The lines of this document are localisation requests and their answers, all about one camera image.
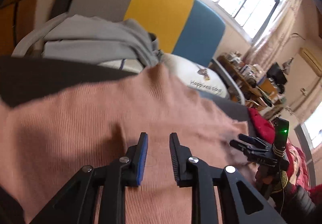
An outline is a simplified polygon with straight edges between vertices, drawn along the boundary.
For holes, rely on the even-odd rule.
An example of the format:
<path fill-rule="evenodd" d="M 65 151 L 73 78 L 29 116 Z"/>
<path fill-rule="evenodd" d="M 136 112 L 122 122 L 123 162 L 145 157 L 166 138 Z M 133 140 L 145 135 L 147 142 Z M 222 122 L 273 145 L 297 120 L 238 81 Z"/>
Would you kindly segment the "pile of pink bedding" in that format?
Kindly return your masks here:
<path fill-rule="evenodd" d="M 321 184 L 311 188 L 310 177 L 306 165 L 306 157 L 302 149 L 287 141 L 286 154 L 289 160 L 287 176 L 293 185 L 301 186 L 310 195 L 315 204 L 321 203 Z"/>

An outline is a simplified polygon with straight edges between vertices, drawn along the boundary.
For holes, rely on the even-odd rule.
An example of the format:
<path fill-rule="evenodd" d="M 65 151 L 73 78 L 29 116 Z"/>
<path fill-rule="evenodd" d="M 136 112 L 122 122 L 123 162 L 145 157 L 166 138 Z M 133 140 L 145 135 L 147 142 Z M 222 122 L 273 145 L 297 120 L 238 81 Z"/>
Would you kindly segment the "grey yellow blue chair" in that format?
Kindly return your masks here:
<path fill-rule="evenodd" d="M 201 0 L 55 0 L 50 19 L 22 38 L 13 55 L 24 56 L 46 33 L 74 14 L 98 16 L 113 22 L 136 20 L 157 36 L 162 51 L 210 66 L 239 103 L 245 103 L 241 90 L 213 56 L 223 38 L 225 23 Z"/>

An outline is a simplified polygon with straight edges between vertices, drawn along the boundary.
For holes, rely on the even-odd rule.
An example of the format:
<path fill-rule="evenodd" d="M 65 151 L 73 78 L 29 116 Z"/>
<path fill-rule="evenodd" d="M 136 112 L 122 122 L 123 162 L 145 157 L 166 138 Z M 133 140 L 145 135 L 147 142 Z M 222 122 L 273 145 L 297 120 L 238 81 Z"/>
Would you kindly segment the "white printed pillow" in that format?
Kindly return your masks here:
<path fill-rule="evenodd" d="M 170 73 L 177 76 L 185 85 L 215 96 L 229 98 L 224 82 L 213 70 L 170 53 L 163 54 L 161 62 L 165 64 Z M 136 74 L 143 70 L 143 65 L 134 59 L 108 61 L 99 65 Z"/>

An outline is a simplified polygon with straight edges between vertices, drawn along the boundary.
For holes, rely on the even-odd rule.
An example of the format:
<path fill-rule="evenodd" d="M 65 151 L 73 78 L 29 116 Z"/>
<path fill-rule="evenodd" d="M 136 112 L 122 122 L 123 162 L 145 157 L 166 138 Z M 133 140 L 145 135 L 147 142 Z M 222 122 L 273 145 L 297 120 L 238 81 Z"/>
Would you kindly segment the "grey cardigan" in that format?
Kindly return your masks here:
<path fill-rule="evenodd" d="M 100 64 L 137 60 L 143 67 L 160 61 L 158 38 L 134 19 L 118 23 L 98 17 L 74 15 L 45 37 L 46 59 Z"/>

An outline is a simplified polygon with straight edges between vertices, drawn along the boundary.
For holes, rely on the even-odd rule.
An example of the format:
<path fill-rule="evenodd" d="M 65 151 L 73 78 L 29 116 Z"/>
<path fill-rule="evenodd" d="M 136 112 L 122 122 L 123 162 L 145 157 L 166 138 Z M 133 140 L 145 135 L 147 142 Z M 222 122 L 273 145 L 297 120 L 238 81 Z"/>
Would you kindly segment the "pink knit sweater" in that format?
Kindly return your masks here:
<path fill-rule="evenodd" d="M 86 83 L 19 105 L 1 103 L 1 187 L 17 201 L 14 222 L 29 223 L 84 165 L 105 166 L 145 132 L 143 182 L 126 192 L 127 223 L 190 223 L 191 192 L 174 180 L 169 136 L 215 167 L 254 166 L 229 141 L 248 126 L 227 116 L 164 65 L 118 81 Z"/>

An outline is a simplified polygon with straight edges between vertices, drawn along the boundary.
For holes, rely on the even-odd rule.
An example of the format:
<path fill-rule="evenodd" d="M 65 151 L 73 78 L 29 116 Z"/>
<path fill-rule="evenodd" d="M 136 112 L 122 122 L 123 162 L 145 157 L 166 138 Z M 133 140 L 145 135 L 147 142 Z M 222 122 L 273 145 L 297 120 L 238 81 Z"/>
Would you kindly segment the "red garment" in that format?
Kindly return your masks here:
<path fill-rule="evenodd" d="M 275 128 L 273 124 L 264 119 L 255 108 L 248 108 L 248 113 L 258 137 L 269 144 L 273 144 L 275 139 Z"/>

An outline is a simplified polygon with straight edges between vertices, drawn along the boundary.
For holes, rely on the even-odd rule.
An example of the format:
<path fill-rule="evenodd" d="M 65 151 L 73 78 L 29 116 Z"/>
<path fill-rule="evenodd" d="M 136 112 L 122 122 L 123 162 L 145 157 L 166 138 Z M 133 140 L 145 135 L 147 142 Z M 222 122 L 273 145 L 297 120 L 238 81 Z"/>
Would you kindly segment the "middle patterned curtain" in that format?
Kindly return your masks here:
<path fill-rule="evenodd" d="M 245 64 L 258 64 L 267 71 L 283 51 L 298 15 L 302 0 L 281 0 L 268 25 L 243 57 Z"/>

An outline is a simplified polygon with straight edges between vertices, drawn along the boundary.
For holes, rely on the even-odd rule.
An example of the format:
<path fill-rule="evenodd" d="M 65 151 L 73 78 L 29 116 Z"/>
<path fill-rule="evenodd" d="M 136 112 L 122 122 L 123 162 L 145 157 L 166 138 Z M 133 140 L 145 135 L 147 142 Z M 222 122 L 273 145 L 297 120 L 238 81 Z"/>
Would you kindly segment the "black monitor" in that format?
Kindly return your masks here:
<path fill-rule="evenodd" d="M 285 85 L 287 83 L 287 78 L 277 62 L 272 64 L 270 69 L 267 71 L 266 76 L 272 79 L 277 85 Z"/>

